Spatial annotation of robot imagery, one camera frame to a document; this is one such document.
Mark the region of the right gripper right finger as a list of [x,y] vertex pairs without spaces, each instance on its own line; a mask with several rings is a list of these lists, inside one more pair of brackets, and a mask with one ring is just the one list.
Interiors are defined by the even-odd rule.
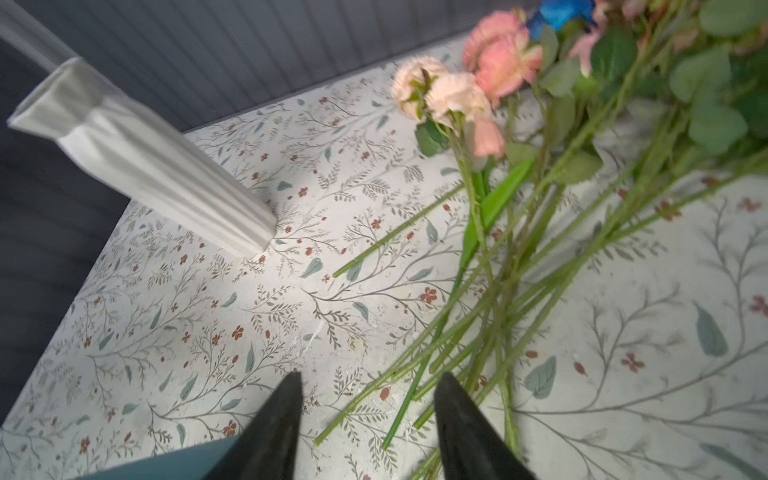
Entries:
[[447,480],[534,480],[449,372],[434,393],[440,458]]

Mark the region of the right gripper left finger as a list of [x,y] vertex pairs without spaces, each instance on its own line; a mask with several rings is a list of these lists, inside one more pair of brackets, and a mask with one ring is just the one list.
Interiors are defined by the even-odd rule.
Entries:
[[204,479],[293,479],[302,404],[301,373],[291,372]]

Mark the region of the blue ceramic vase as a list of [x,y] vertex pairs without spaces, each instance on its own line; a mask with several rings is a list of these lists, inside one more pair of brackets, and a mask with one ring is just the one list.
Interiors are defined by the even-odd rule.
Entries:
[[224,438],[171,453],[147,457],[83,476],[84,480],[197,480],[203,479],[237,443]]

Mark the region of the blue rose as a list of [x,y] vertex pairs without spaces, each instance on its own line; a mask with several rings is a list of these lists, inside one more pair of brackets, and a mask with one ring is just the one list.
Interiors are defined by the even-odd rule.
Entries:
[[533,16],[527,21],[526,27],[530,37],[539,41],[545,26],[558,32],[570,20],[581,19],[595,26],[593,0],[545,0],[539,5]]

